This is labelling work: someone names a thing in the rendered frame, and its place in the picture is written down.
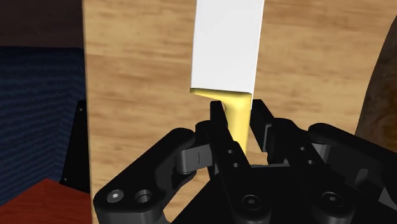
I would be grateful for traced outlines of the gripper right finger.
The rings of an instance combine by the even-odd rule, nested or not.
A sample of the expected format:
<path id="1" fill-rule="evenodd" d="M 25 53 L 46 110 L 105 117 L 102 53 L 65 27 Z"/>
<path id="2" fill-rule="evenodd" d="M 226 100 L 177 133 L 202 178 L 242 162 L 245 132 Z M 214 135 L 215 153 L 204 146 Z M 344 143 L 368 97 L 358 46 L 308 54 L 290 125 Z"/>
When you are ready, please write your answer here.
<path id="1" fill-rule="evenodd" d="M 288 164 L 302 224 L 397 224 L 397 153 L 326 123 L 302 130 L 260 99 L 250 127 L 269 164 Z"/>

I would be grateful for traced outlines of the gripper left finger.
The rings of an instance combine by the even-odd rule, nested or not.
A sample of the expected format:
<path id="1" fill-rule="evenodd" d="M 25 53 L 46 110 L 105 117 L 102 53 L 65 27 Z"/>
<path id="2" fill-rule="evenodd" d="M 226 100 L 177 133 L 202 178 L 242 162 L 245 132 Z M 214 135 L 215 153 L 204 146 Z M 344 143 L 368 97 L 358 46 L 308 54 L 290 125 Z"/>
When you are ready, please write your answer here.
<path id="1" fill-rule="evenodd" d="M 99 224 L 269 224 L 272 205 L 240 145 L 233 141 L 220 101 L 195 130 L 176 128 L 94 196 Z M 197 170 L 210 180 L 169 222 L 164 208 Z"/>

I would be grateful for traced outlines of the white knife with yellow handle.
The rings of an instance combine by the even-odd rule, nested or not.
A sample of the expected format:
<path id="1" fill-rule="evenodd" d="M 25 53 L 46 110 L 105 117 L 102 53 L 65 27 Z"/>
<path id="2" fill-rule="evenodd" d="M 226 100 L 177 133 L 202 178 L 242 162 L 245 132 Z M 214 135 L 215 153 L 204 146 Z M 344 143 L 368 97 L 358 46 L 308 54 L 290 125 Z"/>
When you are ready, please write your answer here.
<path id="1" fill-rule="evenodd" d="M 247 150 L 265 0 L 197 0 L 190 92 L 221 101 Z"/>

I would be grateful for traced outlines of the brown round object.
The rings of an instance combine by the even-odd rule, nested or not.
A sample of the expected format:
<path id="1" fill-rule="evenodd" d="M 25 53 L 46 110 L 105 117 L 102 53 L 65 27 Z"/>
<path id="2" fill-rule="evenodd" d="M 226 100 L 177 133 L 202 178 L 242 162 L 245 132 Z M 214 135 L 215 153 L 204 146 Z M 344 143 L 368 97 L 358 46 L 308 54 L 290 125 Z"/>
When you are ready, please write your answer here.
<path id="1" fill-rule="evenodd" d="M 397 28 L 389 30 L 380 51 L 355 135 L 397 152 Z"/>

